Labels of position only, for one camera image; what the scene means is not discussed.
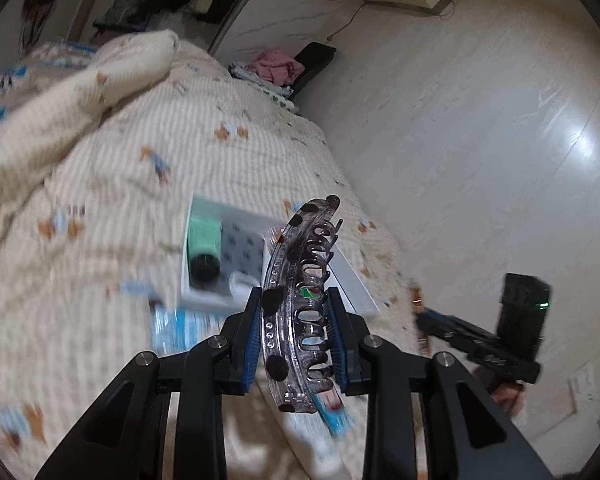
patterned fabric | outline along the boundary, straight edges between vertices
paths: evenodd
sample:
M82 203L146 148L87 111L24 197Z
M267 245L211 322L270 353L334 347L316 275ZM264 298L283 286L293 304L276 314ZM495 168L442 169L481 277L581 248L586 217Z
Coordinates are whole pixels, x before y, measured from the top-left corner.
M370 329L416 350L396 244L321 130L170 31L116 38L0 123L0 457L18 479L151 348L152 297L177 305L193 193L281 222L340 196L340 249L386 305ZM230 478L306 478L257 382L224 400ZM366 403L344 402L356 426L337 445L359 478Z

